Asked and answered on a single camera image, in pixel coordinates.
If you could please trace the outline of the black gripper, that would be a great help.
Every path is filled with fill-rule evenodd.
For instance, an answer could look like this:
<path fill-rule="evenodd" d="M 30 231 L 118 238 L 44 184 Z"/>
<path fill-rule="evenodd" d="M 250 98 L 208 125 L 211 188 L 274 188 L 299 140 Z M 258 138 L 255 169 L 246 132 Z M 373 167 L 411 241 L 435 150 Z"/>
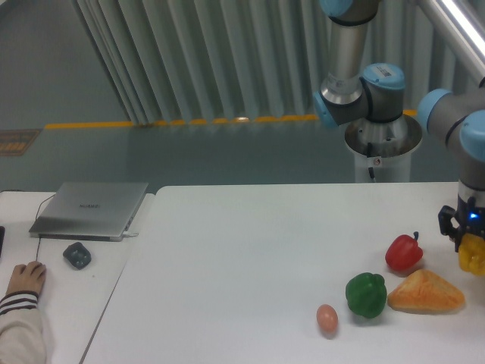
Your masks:
<path fill-rule="evenodd" d="M 444 205 L 438 213 L 440 233 L 454 243 L 458 252 L 465 233 L 484 237 L 484 190 L 458 182 L 458 211 Z"/>

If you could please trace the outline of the striped white sleeve forearm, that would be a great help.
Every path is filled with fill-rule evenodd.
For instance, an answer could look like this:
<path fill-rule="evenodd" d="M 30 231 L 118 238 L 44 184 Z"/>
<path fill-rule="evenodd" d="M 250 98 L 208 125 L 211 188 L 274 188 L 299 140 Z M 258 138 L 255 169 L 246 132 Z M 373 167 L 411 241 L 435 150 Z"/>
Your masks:
<path fill-rule="evenodd" d="M 21 290 L 1 300 L 1 363 L 45 363 L 39 295 Z"/>

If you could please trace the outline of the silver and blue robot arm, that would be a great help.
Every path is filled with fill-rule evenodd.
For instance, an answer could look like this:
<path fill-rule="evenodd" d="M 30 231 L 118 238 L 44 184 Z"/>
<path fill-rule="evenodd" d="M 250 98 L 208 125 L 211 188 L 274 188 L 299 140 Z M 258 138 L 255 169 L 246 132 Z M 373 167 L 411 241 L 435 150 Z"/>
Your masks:
<path fill-rule="evenodd" d="M 456 207 L 438 214 L 440 232 L 456 247 L 468 235 L 484 236 L 484 27 L 471 7 L 460 1 L 421 1 L 419 7 L 445 38 L 478 83 L 456 95 L 435 89 L 419 103 L 415 117 L 405 115 L 405 77 L 387 63 L 361 67 L 368 24 L 376 1 L 323 1 L 330 18 L 330 63 L 314 94 L 320 120 L 346 127 L 345 141 L 354 155 L 358 182 L 404 182 L 411 155 L 424 133 L 435 136 L 459 164 Z"/>

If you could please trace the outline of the person's hand on mouse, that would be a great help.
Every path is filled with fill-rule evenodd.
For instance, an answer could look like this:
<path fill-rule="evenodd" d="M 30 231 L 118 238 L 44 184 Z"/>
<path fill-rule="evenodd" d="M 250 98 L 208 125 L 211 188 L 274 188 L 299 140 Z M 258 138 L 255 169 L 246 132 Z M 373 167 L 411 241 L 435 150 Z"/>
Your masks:
<path fill-rule="evenodd" d="M 8 282 L 6 295 L 18 292 L 33 292 L 40 295 L 46 279 L 46 266 L 32 261 L 26 265 L 16 265 Z"/>

